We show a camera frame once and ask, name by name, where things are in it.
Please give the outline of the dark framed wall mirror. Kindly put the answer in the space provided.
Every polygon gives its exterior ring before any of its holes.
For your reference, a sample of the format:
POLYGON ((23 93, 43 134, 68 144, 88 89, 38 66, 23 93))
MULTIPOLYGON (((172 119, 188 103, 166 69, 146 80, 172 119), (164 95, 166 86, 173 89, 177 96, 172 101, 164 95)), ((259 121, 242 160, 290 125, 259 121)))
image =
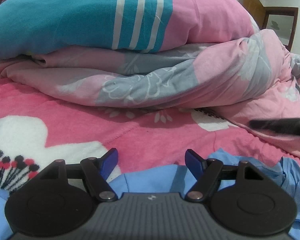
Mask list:
POLYGON ((298 7, 265 7, 264 9, 266 14, 262 29, 273 30, 285 48, 291 51, 298 21, 298 7))

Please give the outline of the teal pink striped pillow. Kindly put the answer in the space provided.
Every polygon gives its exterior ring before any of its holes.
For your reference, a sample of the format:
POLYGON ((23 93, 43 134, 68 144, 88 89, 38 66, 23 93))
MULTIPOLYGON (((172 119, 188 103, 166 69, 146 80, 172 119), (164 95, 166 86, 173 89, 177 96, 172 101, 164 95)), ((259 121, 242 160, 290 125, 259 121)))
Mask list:
POLYGON ((6 0, 0 5, 0 59, 74 45, 156 53, 258 30, 237 0, 6 0))

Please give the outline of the light blue t-shirt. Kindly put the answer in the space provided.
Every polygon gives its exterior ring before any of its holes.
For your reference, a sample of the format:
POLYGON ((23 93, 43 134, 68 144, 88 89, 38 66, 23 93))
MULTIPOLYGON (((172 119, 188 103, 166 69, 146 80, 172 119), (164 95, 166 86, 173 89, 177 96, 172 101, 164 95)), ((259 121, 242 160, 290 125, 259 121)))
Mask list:
MULTIPOLYGON (((300 165, 294 159, 282 157, 274 166, 268 166, 252 157, 234 156, 222 149, 209 156, 221 160, 225 165, 237 165, 239 161, 249 161, 290 194, 298 206, 298 213, 289 235, 294 239, 300 239, 300 165)), ((109 184, 118 196, 125 192, 180 192, 185 194, 195 181, 186 166, 173 164, 124 173, 109 184)), ((12 235, 12 230, 4 215, 8 196, 7 191, 0 190, 0 239, 8 239, 12 235)))

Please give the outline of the wooden door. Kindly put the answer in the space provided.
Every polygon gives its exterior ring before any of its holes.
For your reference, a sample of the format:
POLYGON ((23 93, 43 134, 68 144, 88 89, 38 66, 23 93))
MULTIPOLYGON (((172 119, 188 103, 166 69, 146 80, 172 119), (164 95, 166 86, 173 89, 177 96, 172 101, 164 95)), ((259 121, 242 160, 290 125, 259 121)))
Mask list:
POLYGON ((243 0, 243 7, 254 18, 258 27, 263 27, 264 19, 266 17, 266 10, 260 0, 243 0))

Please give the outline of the pink floral bed blanket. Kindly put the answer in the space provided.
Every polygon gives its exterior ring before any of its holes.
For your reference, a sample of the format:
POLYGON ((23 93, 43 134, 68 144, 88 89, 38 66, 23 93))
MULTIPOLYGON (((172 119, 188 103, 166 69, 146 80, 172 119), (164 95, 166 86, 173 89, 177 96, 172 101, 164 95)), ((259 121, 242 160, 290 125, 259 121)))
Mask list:
POLYGON ((110 179, 182 165, 189 148, 202 157, 223 149, 269 166, 288 156, 207 109, 86 107, 0 80, 0 190, 12 194, 56 159, 76 164, 111 148, 118 150, 119 163, 110 179))

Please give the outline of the pink grey quilt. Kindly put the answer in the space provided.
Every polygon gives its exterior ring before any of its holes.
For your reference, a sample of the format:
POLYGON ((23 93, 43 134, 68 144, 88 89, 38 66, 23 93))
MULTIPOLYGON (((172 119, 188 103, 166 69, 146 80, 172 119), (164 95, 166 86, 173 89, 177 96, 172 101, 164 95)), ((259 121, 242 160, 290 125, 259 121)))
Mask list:
POLYGON ((188 44, 156 54, 72 46, 0 60, 0 116, 32 106, 57 141, 105 141, 106 123, 170 108, 208 108, 247 128, 252 119, 300 117, 300 55, 268 29, 219 44, 188 44))

